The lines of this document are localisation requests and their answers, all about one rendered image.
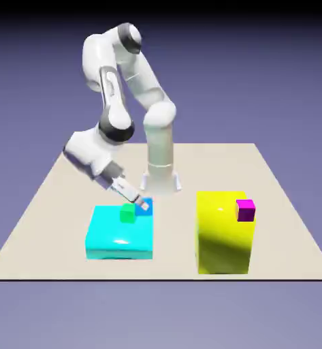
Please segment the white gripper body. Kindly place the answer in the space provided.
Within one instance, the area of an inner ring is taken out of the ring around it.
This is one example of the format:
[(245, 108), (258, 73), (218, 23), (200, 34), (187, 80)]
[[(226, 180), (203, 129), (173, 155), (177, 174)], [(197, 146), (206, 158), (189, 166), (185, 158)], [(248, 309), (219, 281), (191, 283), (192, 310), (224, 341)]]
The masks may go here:
[(129, 202), (137, 202), (141, 198), (139, 191), (137, 191), (124, 177), (113, 178), (111, 188)]

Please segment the small blue cube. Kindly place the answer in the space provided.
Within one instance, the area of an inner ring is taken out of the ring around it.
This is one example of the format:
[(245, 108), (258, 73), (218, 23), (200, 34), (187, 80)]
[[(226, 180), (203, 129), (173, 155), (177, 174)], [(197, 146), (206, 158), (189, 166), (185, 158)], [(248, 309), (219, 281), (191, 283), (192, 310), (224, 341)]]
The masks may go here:
[(149, 216), (149, 215), (152, 215), (152, 206), (153, 206), (152, 198), (149, 198), (149, 197), (145, 197), (145, 198), (149, 202), (149, 210), (144, 211), (141, 208), (139, 208), (139, 206), (137, 206), (136, 203), (135, 203), (135, 215), (136, 216)]

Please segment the small green cube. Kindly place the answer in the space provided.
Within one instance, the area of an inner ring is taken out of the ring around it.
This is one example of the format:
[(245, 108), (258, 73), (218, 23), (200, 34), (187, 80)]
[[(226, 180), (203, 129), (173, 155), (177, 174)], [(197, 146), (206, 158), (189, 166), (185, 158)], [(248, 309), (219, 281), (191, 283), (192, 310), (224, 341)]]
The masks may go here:
[(125, 224), (133, 224), (136, 220), (135, 205), (126, 203), (120, 208), (120, 221)]

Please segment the small magenta cube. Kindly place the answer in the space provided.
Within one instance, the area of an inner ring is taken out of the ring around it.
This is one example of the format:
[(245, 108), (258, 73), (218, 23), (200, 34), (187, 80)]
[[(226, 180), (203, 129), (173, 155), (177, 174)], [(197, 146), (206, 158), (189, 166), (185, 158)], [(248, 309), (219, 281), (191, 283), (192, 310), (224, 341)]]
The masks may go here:
[(256, 207), (251, 199), (236, 200), (236, 216), (238, 222), (253, 222), (255, 220)]

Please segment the large cyan box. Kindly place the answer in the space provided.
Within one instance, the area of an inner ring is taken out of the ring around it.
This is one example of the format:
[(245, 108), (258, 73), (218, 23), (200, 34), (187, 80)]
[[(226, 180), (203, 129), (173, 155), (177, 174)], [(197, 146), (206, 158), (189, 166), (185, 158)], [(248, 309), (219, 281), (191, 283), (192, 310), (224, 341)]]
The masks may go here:
[(94, 208), (85, 238), (88, 259), (152, 259), (153, 215), (136, 216), (133, 224), (125, 224), (120, 221), (121, 206)]

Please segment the large yellow box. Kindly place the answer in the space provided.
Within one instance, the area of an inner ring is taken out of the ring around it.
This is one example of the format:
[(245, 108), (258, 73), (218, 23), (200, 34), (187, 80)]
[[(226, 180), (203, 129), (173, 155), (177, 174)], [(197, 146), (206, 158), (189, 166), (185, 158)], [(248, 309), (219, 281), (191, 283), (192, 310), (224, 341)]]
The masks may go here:
[(255, 222), (238, 222), (236, 200), (243, 191), (198, 191), (195, 254), (198, 273), (247, 274)]

